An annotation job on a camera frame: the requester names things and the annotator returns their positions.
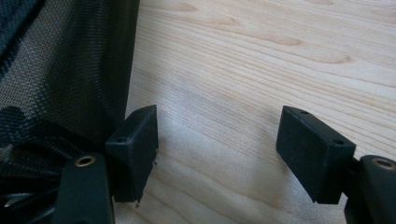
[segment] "black plastic part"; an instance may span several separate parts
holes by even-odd
[[[375,223],[396,223],[396,162],[364,156],[360,160],[359,180]]]
[[[351,199],[346,202],[344,209],[347,224],[372,224],[369,209],[365,203],[356,203]]]
[[[116,202],[143,197],[158,148],[157,106],[136,110],[106,142]]]
[[[101,154],[85,154],[66,164],[52,223],[114,223],[106,161]]]
[[[284,106],[276,150],[314,202],[337,204],[356,145],[298,108]]]

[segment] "wooden surface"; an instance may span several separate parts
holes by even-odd
[[[282,105],[396,160],[393,0],[142,0],[127,113],[159,108],[158,166],[118,223],[344,223],[276,154]]]

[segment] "black mesh fabric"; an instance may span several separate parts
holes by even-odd
[[[58,181],[67,160],[104,150],[124,120],[137,8],[47,0],[20,24],[0,62],[0,193],[24,179]]]
[[[43,0],[0,1],[0,80],[14,60],[24,33]]]

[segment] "wooden desk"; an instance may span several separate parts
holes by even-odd
[[[142,0],[128,114],[158,105],[158,166],[119,223],[344,223],[276,154],[282,105],[396,160],[391,0]]]

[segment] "screw hole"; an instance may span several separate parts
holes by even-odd
[[[76,160],[75,165],[78,167],[83,167],[83,166],[87,166],[87,165],[94,163],[95,160],[96,160],[96,158],[93,156],[85,156],[85,157],[81,157],[78,160]]]
[[[373,162],[375,162],[375,164],[381,168],[384,168],[387,170],[396,170],[396,165],[389,161],[386,161],[383,159],[373,159]]]
[[[118,143],[124,143],[125,141],[126,141],[126,139],[124,137],[117,139]]]
[[[332,140],[335,144],[337,145],[343,145],[345,142],[343,140],[339,140],[339,139],[333,139]]]

